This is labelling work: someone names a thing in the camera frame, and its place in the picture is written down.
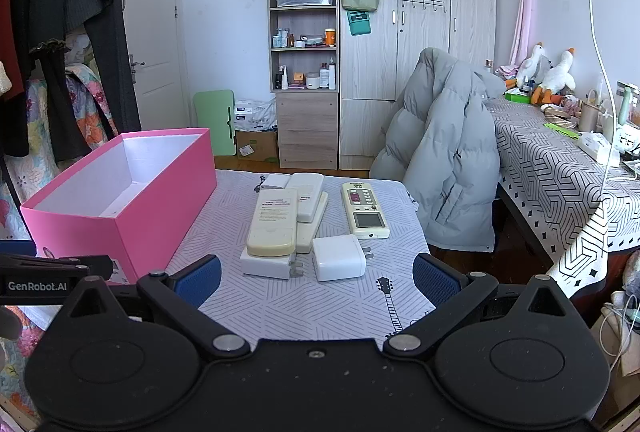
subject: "gray puffer jacket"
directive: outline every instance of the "gray puffer jacket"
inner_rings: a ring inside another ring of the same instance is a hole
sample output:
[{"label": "gray puffer jacket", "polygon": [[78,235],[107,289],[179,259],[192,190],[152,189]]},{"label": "gray puffer jacket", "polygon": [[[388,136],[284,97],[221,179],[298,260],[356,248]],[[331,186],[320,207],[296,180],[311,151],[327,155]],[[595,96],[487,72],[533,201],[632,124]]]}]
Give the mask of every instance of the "gray puffer jacket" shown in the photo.
[{"label": "gray puffer jacket", "polygon": [[427,48],[383,128],[386,146],[370,176],[404,183],[420,203],[418,219],[430,245],[494,249],[500,157],[484,102],[502,93],[497,76]]}]

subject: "pink curtain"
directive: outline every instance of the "pink curtain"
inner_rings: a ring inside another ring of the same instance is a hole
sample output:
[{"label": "pink curtain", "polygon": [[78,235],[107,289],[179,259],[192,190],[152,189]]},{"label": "pink curtain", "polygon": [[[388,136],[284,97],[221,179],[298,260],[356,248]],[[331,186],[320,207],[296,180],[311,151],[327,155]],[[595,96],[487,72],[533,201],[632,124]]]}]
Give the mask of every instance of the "pink curtain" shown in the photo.
[{"label": "pink curtain", "polygon": [[529,34],[533,17],[533,0],[520,0],[516,31],[511,46],[512,66],[519,66],[529,56]]}]

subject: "wardrobe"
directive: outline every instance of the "wardrobe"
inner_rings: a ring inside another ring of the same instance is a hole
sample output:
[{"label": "wardrobe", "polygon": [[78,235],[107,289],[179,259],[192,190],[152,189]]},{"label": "wardrobe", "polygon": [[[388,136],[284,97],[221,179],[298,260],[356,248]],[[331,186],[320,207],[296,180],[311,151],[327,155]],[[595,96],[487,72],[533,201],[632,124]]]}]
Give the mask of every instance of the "wardrobe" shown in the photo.
[{"label": "wardrobe", "polygon": [[422,50],[440,48],[478,66],[494,59],[495,0],[380,0],[369,18],[371,33],[353,36],[340,7],[342,170],[369,170]]}]

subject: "red garment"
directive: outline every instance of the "red garment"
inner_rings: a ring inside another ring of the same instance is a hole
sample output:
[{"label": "red garment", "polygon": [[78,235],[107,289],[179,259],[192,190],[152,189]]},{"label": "red garment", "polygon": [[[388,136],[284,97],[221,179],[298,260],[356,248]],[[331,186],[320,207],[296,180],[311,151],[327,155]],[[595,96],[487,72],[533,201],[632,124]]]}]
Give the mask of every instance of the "red garment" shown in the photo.
[{"label": "red garment", "polygon": [[0,0],[0,62],[12,85],[2,95],[2,99],[9,100],[24,93],[24,80],[18,65],[18,55],[15,53],[14,31],[11,26],[11,0]]}]

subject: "table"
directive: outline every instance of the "table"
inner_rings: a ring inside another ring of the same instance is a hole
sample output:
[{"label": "table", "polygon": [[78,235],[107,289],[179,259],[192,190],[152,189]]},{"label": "table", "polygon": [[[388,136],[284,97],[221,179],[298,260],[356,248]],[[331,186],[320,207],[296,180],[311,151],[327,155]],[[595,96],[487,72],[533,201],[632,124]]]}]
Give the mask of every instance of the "table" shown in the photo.
[{"label": "table", "polygon": [[610,169],[600,198],[604,166],[576,141],[544,127],[539,108],[495,99],[499,182],[545,252],[550,270],[570,297],[607,275],[607,253],[640,245],[640,181]]},{"label": "table", "polygon": [[[242,275],[239,257],[244,249],[257,201],[258,185],[266,175],[219,170],[218,187],[175,252],[167,268],[173,274],[208,253],[222,262],[222,282],[200,307],[203,313],[244,337],[252,347],[260,338],[338,340],[375,338],[382,347],[386,335],[407,327],[434,309],[414,285],[413,264],[428,252],[415,208],[401,183],[368,180],[391,229],[388,239],[360,241],[373,258],[359,279],[319,283],[312,254],[298,254],[302,277],[282,281]],[[329,194],[318,237],[349,233],[340,189],[362,181],[325,177]],[[389,279],[385,295],[378,279]],[[394,318],[394,310],[399,322]]]}]

